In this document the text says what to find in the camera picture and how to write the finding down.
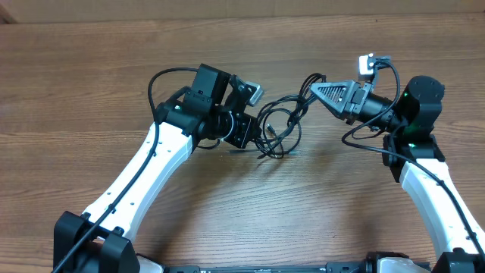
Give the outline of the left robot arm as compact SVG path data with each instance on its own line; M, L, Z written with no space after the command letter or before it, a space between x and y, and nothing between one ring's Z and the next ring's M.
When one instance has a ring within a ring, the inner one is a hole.
M206 64L191 86L151 102L153 122L139 150L111 186L81 215L66 211L54 228L55 272L163 272L133 247L147 211L171 175L202 140L243 149L260 133L245 113L263 96L260 85Z

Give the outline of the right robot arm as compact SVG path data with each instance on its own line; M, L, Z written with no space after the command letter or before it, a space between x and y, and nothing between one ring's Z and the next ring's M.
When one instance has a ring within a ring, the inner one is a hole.
M337 118L383 131L383 164L411 197L430 235L435 272L482 272L484 231L459 196L446 158L432 134L442 111L444 87L413 77L396 102L353 80L313 83L311 93Z

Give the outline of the black cable USB plug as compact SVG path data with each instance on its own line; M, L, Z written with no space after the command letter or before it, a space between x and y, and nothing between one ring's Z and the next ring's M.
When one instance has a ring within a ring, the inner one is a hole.
M290 154L299 144L302 138L301 119L306 114L308 106L303 96L288 95L276 101L269 102L262 107L256 117L256 125L262 129L260 136L252 141L257 150L261 152L258 159L264 157L281 159ZM278 133L269 123L268 118L275 112L283 112L288 115L286 129ZM283 147L283 141L294 131L298 129L296 142L288 149Z

